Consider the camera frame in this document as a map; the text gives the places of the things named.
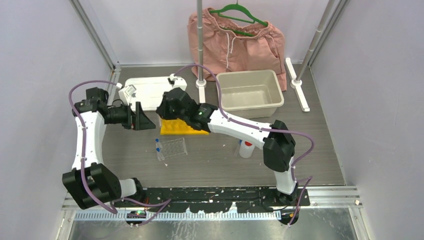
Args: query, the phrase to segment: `white wall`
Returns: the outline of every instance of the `white wall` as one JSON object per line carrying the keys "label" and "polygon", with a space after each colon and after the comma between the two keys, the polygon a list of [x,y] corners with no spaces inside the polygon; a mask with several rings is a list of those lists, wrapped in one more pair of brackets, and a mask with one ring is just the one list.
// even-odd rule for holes
{"label": "white wall", "polygon": [[424,239],[423,23],[423,1],[350,1],[313,65],[337,158],[378,240]]}
{"label": "white wall", "polygon": [[0,9],[0,238],[51,240],[76,150],[68,92],[107,80],[110,69],[69,1],[0,1]]}
{"label": "white wall", "polygon": [[[190,14],[196,12],[195,0],[83,2],[83,5],[88,3],[94,9],[107,37],[105,42],[107,45],[110,43],[121,64],[193,62],[189,52],[187,23]],[[236,3],[236,0],[204,0],[203,8],[221,9],[232,3]],[[328,0],[240,0],[239,3],[256,18],[268,20],[280,29],[286,37],[286,56],[300,62]]]}

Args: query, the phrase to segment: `pink shorts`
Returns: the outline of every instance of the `pink shorts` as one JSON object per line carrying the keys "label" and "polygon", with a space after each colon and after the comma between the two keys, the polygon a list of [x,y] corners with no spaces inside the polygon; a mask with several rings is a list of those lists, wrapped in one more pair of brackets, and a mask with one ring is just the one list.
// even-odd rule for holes
{"label": "pink shorts", "polygon": [[[260,23],[248,26],[238,26],[230,19],[210,14],[213,8],[203,10],[203,65],[214,74],[224,72],[239,72],[251,70],[274,70],[282,91],[286,86],[286,69],[284,67],[283,33],[275,26]],[[197,14],[193,13],[188,20],[188,43],[195,63],[199,63]],[[255,36],[240,36],[229,28]],[[197,76],[197,67],[192,69]],[[209,72],[204,72],[204,78],[213,81]]]}

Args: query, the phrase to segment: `drawstring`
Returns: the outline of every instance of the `drawstring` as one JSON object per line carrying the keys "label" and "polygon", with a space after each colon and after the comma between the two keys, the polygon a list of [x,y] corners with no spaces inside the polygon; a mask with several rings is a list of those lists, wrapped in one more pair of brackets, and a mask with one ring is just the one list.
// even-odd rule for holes
{"label": "drawstring", "polygon": [[226,40],[228,43],[226,47],[226,70],[228,69],[228,56],[233,53],[234,39],[236,38],[235,37],[232,38],[231,49],[230,49],[230,35],[228,34],[228,32],[226,32]]}

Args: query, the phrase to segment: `bottle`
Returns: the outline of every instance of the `bottle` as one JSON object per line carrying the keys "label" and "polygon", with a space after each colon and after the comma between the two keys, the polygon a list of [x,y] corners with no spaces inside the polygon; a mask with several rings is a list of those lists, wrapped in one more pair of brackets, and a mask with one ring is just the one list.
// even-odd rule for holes
{"label": "bottle", "polygon": [[252,156],[253,150],[255,149],[255,146],[251,144],[248,141],[242,141],[240,145],[240,156],[242,158],[248,159]]}

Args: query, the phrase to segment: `metal pole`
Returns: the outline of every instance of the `metal pole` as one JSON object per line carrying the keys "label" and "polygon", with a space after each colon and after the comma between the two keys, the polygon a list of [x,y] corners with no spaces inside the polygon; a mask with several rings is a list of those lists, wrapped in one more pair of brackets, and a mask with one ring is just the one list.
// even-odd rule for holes
{"label": "metal pole", "polygon": [[[198,50],[198,61],[200,65],[203,65],[203,9],[202,0],[197,0],[197,50]],[[200,82],[203,82],[203,68],[197,68],[197,76]]]}
{"label": "metal pole", "polygon": [[324,14],[321,17],[321,21],[319,22],[318,27],[316,28],[315,35],[312,38],[312,42],[310,43],[309,49],[303,59],[302,67],[300,68],[300,73],[297,75],[296,81],[300,81],[302,75],[304,74],[306,68],[308,67],[308,62],[314,53],[315,48],[317,47],[318,41],[320,40],[321,34],[326,26],[327,19],[331,14],[332,7],[336,0],[329,0],[327,6],[325,7]]}

